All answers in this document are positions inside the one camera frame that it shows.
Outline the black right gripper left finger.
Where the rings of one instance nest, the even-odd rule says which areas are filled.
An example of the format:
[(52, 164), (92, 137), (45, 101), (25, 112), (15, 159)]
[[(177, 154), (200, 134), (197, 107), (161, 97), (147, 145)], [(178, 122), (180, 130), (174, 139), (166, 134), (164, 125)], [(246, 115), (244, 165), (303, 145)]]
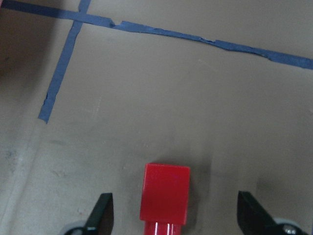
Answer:
[(111, 235), (114, 226), (113, 194), (102, 193), (82, 227), (70, 229), (71, 235)]

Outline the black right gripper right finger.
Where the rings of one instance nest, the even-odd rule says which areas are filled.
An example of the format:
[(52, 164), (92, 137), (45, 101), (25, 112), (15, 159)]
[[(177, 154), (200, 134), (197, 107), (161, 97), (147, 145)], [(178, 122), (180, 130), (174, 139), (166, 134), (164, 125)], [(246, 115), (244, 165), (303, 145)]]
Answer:
[(274, 219), (248, 191), (239, 191), (237, 223), (244, 235), (306, 235), (296, 223)]

